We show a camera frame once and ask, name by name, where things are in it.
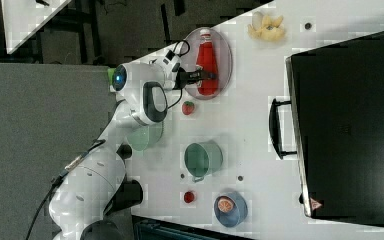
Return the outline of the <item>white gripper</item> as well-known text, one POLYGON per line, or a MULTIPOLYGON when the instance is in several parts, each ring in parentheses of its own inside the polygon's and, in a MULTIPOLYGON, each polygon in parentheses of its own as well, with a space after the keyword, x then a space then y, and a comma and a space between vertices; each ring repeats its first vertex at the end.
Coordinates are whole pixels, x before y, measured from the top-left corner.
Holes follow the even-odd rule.
MULTIPOLYGON (((167 53, 165 56, 151 60, 150 64, 161 72, 164 90, 182 90, 186 85, 186 70, 181 66, 181 58, 176 54, 167 53)), ((189 76, 215 76, 215 73, 205 70, 195 70, 189 76)), ((198 84, 202 81, 215 81, 218 78, 190 78, 188 84, 198 84)))

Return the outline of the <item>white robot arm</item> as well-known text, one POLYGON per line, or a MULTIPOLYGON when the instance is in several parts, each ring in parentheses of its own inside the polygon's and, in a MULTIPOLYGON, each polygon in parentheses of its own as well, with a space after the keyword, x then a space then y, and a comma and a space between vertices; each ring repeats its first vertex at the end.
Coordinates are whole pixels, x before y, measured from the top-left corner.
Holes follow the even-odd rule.
POLYGON ((191 71, 181 67, 179 55, 170 52, 148 63, 123 63, 112 75, 112 87, 122 98, 105 129, 84 153, 56 179, 48 211, 60 228, 52 240, 110 240, 115 225, 104 221, 104 210, 126 175, 117 151, 124 139, 144 126, 162 122, 169 106, 166 93, 188 84, 218 77, 214 70, 199 66, 191 71))

